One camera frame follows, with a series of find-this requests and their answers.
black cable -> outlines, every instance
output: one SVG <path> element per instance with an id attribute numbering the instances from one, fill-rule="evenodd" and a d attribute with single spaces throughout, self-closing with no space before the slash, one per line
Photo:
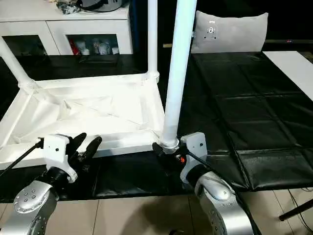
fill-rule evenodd
<path id="1" fill-rule="evenodd" d="M 197 157 L 195 154 L 193 154 L 192 152 L 190 152 L 188 150 L 188 153 L 187 153 L 190 157 L 194 158 L 195 160 L 197 160 L 198 162 L 202 163 L 203 165 L 205 165 L 209 170 L 213 171 L 215 174 L 217 174 L 218 176 L 221 176 L 221 174 L 215 170 L 208 162 L 206 162 L 205 160 Z M 228 185 L 232 185 L 228 180 L 224 179 L 223 180 L 228 183 Z M 249 207 L 246 205 L 244 199 L 242 198 L 242 196 L 240 195 L 240 193 L 235 189 L 233 188 L 233 190 L 235 191 L 236 193 L 236 196 L 237 196 L 237 200 L 239 201 L 239 203 L 241 204 L 243 210 L 246 212 L 250 222 L 251 222 L 251 225 L 252 225 L 252 228 L 253 228 L 253 232 L 254 230 L 256 230 L 257 232 L 257 235 L 261 235 L 261 231 L 259 229 L 259 227 L 257 226 L 257 224 L 255 223 L 253 217 L 252 217 L 252 214 L 250 212 L 250 209 Z"/>
<path id="2" fill-rule="evenodd" d="M 84 10 L 84 11 L 86 11 L 86 12 L 90 12 L 90 13 L 107 13 L 107 12 L 112 12 L 112 11 L 115 11 L 115 10 L 117 10 L 117 9 L 114 9 L 114 10 L 110 10 L 110 11 L 97 11 L 97 10 L 85 10 L 85 9 L 82 9 L 82 10 Z"/>
<path id="3" fill-rule="evenodd" d="M 313 192 L 313 189 L 308 189 L 308 188 L 302 188 L 302 190 L 305 192 Z"/>
<path id="4" fill-rule="evenodd" d="M 291 197 L 291 199 L 292 199 L 293 205 L 298 207 L 298 203 L 297 203 L 297 201 L 295 200 L 293 194 L 290 192 L 289 189 L 288 189 L 288 192 L 289 192 L 290 197 Z M 312 229 L 308 226 L 308 224 L 305 222 L 305 220 L 304 220 L 304 218 L 303 218 L 303 216 L 302 216 L 302 213 L 298 214 L 298 217 L 299 217 L 299 215 L 300 215 L 300 217 L 301 217 L 301 219 L 302 219 L 302 220 L 301 220 L 301 219 L 299 218 L 301 224 L 302 224 L 311 234 L 313 234 L 313 230 L 312 230 Z"/>
<path id="5" fill-rule="evenodd" d="M 29 150 L 27 150 L 23 155 L 17 158 L 11 165 L 9 165 L 1 174 L 0 178 L 7 173 L 10 169 L 12 169 L 17 163 L 23 160 L 28 154 L 30 154 L 34 149 L 41 147 L 41 141 L 32 146 Z"/>

black tripod leg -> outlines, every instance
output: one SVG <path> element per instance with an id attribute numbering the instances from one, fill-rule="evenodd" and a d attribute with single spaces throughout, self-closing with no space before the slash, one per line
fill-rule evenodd
<path id="1" fill-rule="evenodd" d="M 290 217 L 293 217 L 293 216 L 295 216 L 297 214 L 300 214 L 300 213 L 302 213 L 302 212 L 304 212 L 304 211 L 306 211 L 306 210 L 308 210 L 308 209 L 310 209 L 312 207 L 313 207 L 313 199 L 311 199 L 310 201 L 307 201 L 306 203 L 304 203 L 304 204 L 302 204 L 302 205 L 292 209 L 291 211 L 289 211 L 289 212 L 287 212 L 285 214 L 282 214 L 279 217 L 279 219 L 281 221 L 284 221 L 284 220 L 289 219 Z"/>

glass cabinet door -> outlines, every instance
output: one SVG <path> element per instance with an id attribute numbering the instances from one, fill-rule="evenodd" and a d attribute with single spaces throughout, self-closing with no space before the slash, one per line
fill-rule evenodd
<path id="1" fill-rule="evenodd" d="M 3 36 L 14 55 L 47 55 L 38 35 Z"/>
<path id="2" fill-rule="evenodd" d="M 67 35 L 74 55 L 119 54 L 116 34 Z"/>
<path id="3" fill-rule="evenodd" d="M 48 21 L 61 55 L 132 54 L 128 20 Z"/>
<path id="4" fill-rule="evenodd" d="M 0 36 L 14 55 L 59 55 L 44 21 L 2 22 Z"/>

white cabinet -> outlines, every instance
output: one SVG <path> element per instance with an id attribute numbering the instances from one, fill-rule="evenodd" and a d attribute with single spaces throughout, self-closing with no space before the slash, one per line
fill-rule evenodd
<path id="1" fill-rule="evenodd" d="M 60 54 L 45 21 L 1 22 L 0 36 L 16 55 Z"/>
<path id="2" fill-rule="evenodd" d="M 73 55 L 84 48 L 99 54 L 97 47 L 105 45 L 100 54 L 133 52 L 128 4 L 112 12 L 63 15 L 44 0 L 0 0 L 0 36 L 15 55 Z"/>
<path id="3" fill-rule="evenodd" d="M 93 44 L 108 42 L 110 52 L 118 48 L 120 54 L 132 54 L 132 42 L 129 23 L 126 20 L 115 21 L 48 21 L 53 39 L 61 55 L 72 55 L 73 51 L 69 42 L 84 42 L 90 54 L 94 51 Z"/>

gray pillow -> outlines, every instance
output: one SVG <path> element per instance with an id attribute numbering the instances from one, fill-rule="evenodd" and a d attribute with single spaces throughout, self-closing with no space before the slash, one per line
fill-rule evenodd
<path id="1" fill-rule="evenodd" d="M 267 27 L 268 13 L 221 18 L 197 11 L 191 53 L 261 51 Z"/>

